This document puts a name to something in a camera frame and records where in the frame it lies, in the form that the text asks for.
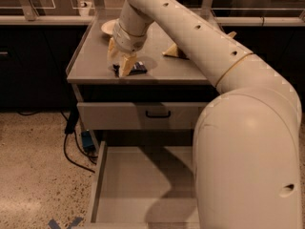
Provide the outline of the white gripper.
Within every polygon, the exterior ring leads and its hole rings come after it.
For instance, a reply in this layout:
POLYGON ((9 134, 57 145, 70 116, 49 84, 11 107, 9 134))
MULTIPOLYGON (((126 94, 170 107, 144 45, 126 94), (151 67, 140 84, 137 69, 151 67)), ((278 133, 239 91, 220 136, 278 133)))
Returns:
MULTIPOLYGON (((108 46, 108 60, 111 63, 118 62, 118 53, 138 52, 147 39, 147 25, 142 22, 128 21, 127 23, 117 19, 115 21, 112 37, 108 46)), ((136 54, 125 53, 119 57, 119 76, 127 76, 136 63, 136 54)))

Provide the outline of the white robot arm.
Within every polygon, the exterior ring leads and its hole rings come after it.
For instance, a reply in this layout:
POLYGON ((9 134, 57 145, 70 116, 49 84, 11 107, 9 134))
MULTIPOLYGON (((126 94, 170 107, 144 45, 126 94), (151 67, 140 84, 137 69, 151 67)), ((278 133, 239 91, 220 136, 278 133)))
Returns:
POLYGON ((216 88, 197 120, 193 173, 201 229, 303 229, 302 110, 260 57, 175 0, 125 0, 110 53, 139 51, 157 23, 216 88))

